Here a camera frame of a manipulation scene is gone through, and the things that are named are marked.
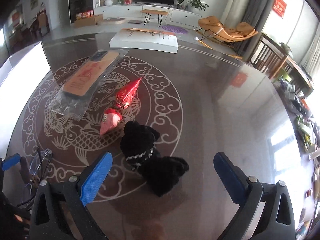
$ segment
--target metal screw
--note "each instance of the metal screw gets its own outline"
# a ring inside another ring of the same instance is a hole
[[[41,180],[41,181],[40,181],[40,185],[41,185],[41,186],[47,185],[47,180],[46,180],[46,179]]]
[[[280,186],[284,187],[285,186],[285,182],[283,180],[279,180],[279,184]]]
[[[73,175],[73,176],[71,176],[71,177],[69,178],[69,181],[70,181],[70,182],[76,182],[77,180],[78,180],[78,177],[75,176],[75,175]]]
[[[257,178],[255,176],[249,176],[249,181],[251,181],[252,183],[257,182]]]

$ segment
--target dark blue gripper pad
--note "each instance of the dark blue gripper pad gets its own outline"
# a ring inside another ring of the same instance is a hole
[[[17,163],[20,162],[20,155],[16,153],[15,155],[10,156],[7,158],[3,163],[2,163],[2,170],[7,171],[10,169],[12,166],[16,165]]]
[[[226,160],[226,158],[224,153],[217,153],[213,158],[214,169],[228,191],[233,203],[243,206],[246,202],[246,187],[236,174],[236,171],[234,170],[235,166],[230,160]]]
[[[85,182],[82,184],[80,200],[84,206],[94,200],[111,167],[112,155],[111,153],[105,153],[90,175],[87,177]]]

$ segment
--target red wrapped candy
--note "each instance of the red wrapped candy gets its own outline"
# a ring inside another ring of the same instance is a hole
[[[103,135],[115,128],[121,119],[122,115],[116,109],[107,108],[104,110],[100,127],[100,135]]]
[[[116,93],[116,107],[120,109],[126,109],[132,102],[141,78],[138,78],[134,81],[130,81],[123,88],[121,88],[118,93]]]

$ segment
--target gray curtain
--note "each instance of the gray curtain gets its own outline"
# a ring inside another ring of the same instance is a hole
[[[245,14],[242,18],[243,22],[247,22],[253,26],[259,34],[253,36],[252,38],[235,42],[236,52],[243,56],[244,60],[248,60],[249,56],[252,54],[255,46],[259,42],[261,31],[268,19],[268,16],[272,10],[275,0],[250,0]]]

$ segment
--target circular table pattern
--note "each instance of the circular table pattern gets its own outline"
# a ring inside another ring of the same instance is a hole
[[[92,96],[88,110],[80,121],[48,109],[65,81],[86,61],[81,58],[48,75],[37,87],[26,105],[22,140],[30,162],[39,146],[49,148],[53,159],[48,167],[50,181],[64,181],[79,174],[99,154],[111,152],[112,168],[95,201],[115,199],[141,187],[142,177],[126,163],[120,150],[123,126],[136,120],[158,130],[156,142],[162,156],[171,156],[178,144],[183,122],[182,104],[171,81],[156,67],[133,57],[124,57],[106,77]],[[143,77],[137,96],[123,113],[123,119],[113,131],[99,135],[105,108],[113,105],[115,93],[129,81]]]

